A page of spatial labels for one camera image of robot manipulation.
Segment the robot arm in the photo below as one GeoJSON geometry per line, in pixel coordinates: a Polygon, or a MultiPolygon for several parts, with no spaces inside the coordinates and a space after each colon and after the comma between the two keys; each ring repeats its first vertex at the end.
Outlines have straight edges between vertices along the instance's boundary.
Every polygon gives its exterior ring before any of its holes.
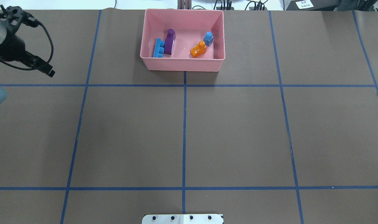
{"type": "Polygon", "coordinates": [[[0,15],[0,64],[20,71],[39,71],[53,77],[55,71],[50,64],[53,54],[53,41],[44,24],[25,12],[13,16],[0,15]],[[26,49],[24,40],[17,35],[22,24],[43,29],[50,45],[48,59],[44,60],[26,49]]]}

